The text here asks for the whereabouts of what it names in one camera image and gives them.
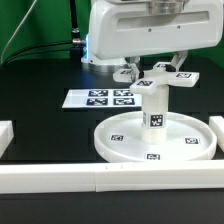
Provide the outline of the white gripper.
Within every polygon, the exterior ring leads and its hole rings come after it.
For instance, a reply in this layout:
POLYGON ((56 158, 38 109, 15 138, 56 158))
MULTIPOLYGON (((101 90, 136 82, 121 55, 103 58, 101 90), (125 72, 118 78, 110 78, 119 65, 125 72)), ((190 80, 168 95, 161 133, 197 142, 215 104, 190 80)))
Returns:
POLYGON ((138 80, 139 56, 175 52, 166 70, 178 72, 187 50, 213 47, 222 33, 223 0, 97 0, 88 45, 101 60, 126 57, 138 80))

